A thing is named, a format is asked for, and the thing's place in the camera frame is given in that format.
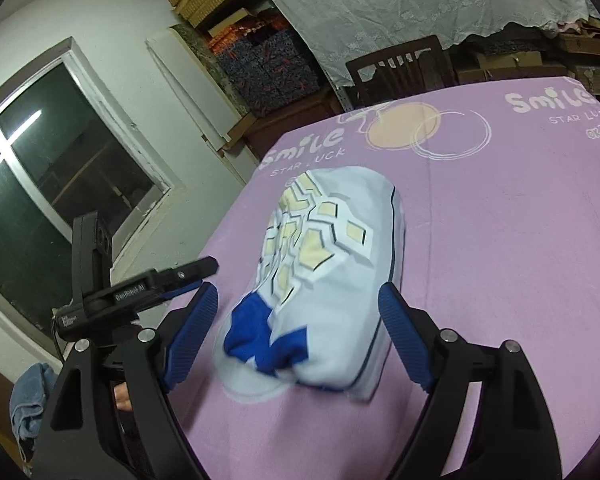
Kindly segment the person's left hand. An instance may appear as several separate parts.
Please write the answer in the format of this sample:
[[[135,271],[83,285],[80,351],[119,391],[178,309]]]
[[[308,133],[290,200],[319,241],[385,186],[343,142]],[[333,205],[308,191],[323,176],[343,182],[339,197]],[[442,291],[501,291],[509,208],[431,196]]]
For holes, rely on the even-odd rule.
[[[129,389],[125,382],[114,387],[114,400],[116,401],[118,410],[126,412],[132,411]]]

